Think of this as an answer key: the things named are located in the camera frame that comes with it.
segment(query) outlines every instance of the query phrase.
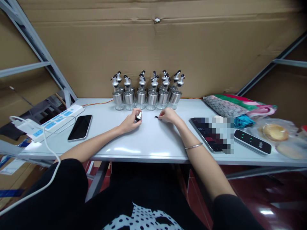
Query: person's hand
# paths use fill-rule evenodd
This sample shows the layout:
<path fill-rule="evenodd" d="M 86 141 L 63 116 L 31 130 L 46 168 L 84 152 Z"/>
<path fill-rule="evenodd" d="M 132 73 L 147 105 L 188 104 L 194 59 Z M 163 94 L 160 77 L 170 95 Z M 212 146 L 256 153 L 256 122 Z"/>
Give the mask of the person's hand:
<path fill-rule="evenodd" d="M 171 122 L 174 125 L 183 122 L 183 120 L 178 116 L 178 114 L 172 109 L 172 108 L 166 108 L 161 111 L 159 117 L 159 120 L 164 120 L 167 122 Z"/>
<path fill-rule="evenodd" d="M 142 112 L 142 110 L 139 108 L 133 109 L 132 113 L 128 115 L 126 119 L 118 127 L 121 133 L 123 134 L 128 133 L 142 124 L 142 120 L 138 121 L 137 123 L 134 123 L 135 115 L 139 114 L 140 112 Z"/>

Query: white table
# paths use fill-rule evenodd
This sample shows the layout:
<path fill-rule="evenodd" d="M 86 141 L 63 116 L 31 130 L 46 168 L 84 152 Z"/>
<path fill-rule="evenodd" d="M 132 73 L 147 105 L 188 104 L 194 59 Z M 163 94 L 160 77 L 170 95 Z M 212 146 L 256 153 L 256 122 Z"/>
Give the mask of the white table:
<path fill-rule="evenodd" d="M 80 98 L 75 104 L 84 105 L 107 102 L 109 98 Z M 189 122 L 193 117 L 213 117 L 216 113 L 202 100 L 181 99 L 178 115 L 186 122 L 191 131 L 201 140 Z M 120 125 L 131 111 L 116 111 L 114 103 L 91 105 L 85 107 L 81 115 L 93 115 L 88 138 L 99 135 L 111 128 Z M 188 163 L 188 157 L 177 129 L 170 123 L 154 118 L 160 110 L 143 110 L 143 122 L 140 127 L 131 133 L 122 135 L 104 146 L 91 160 L 96 161 L 124 161 L 124 162 L 151 162 L 151 163 Z M 68 142 L 67 138 L 72 126 L 47 138 L 50 148 L 58 155 L 82 141 Z M 289 159 L 279 153 L 263 156 L 235 142 L 234 154 L 212 154 L 220 165 L 258 165 L 278 167 L 307 167 L 307 160 Z M 23 159 L 55 159 L 44 141 L 31 143 L 19 155 Z"/>

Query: orange cable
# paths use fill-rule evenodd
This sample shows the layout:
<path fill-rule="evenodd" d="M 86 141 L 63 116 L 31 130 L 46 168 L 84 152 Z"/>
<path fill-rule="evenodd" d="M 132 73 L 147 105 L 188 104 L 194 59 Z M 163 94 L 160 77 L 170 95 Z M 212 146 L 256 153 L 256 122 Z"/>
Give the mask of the orange cable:
<path fill-rule="evenodd" d="M 104 102 L 104 103 L 85 104 L 85 105 L 82 105 L 82 106 L 95 105 L 95 104 L 107 104 L 107 103 L 112 102 L 112 101 L 114 101 L 114 100 Z"/>
<path fill-rule="evenodd" d="M 200 98 L 200 97 L 181 97 L 181 99 L 200 99 L 200 100 L 202 100 L 202 98 Z M 112 102 L 112 101 L 114 101 L 114 100 L 104 102 L 104 103 L 85 104 L 85 105 L 82 105 L 82 106 L 89 106 L 89 105 L 96 105 L 96 104 L 107 104 L 107 103 Z"/>

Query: plastic bag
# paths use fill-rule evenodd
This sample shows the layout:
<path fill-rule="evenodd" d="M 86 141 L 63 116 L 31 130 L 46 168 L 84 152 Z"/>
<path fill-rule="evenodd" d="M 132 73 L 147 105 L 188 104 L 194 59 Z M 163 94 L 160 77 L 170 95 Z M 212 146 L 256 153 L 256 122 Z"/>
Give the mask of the plastic bag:
<path fill-rule="evenodd" d="M 276 150 L 282 155 L 295 159 L 306 159 L 307 158 L 307 141 L 299 138 L 293 137 L 289 138 L 287 141 L 280 142 L 276 146 Z"/>
<path fill-rule="evenodd" d="M 253 127 L 246 128 L 246 132 L 273 146 L 295 137 L 297 131 L 293 122 L 274 118 L 259 119 Z"/>

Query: green fabric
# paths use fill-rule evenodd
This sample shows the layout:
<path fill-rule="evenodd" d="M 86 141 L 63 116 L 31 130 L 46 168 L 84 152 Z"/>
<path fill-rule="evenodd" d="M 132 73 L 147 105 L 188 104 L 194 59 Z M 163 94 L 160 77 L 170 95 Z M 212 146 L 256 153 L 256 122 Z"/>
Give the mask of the green fabric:
<path fill-rule="evenodd" d="M 227 97 L 227 96 L 221 95 L 221 94 L 216 94 L 215 96 L 220 98 L 220 99 L 222 99 L 222 100 L 229 101 L 229 102 L 232 102 L 234 104 L 237 104 L 237 105 L 243 107 L 244 109 L 247 109 L 248 111 L 252 111 L 254 109 L 258 109 L 257 106 L 244 104 L 243 101 L 240 101 L 240 100 L 238 100 L 236 98 Z"/>

